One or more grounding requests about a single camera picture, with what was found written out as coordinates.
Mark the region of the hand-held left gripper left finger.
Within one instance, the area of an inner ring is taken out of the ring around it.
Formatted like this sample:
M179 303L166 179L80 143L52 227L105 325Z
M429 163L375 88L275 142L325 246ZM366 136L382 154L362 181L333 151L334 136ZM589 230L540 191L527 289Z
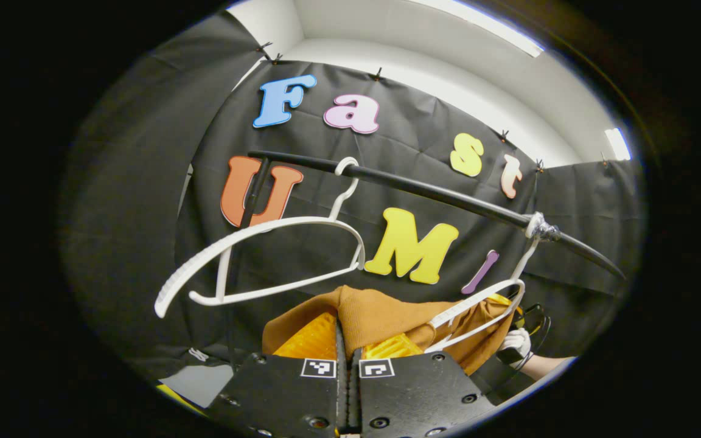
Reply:
M252 354L206 415L237 437L337 437L347 427L347 363L333 313L272 355Z

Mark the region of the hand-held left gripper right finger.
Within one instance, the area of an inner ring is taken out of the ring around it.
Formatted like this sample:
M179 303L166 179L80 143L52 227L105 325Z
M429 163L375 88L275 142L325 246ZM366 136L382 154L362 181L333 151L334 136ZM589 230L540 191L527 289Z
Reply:
M495 409L445 351L349 363L348 432L358 437L437 437Z

